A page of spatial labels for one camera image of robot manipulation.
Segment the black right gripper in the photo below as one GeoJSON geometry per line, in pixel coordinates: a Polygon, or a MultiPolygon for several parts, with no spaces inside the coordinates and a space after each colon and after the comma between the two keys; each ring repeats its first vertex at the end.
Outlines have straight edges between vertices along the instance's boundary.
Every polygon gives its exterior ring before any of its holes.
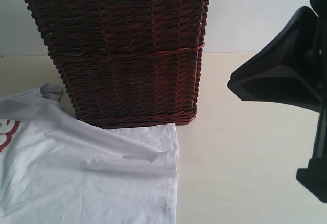
{"type": "Polygon", "coordinates": [[[326,111],[326,0],[310,0],[278,35],[236,69],[227,87],[242,101],[326,111]]]}

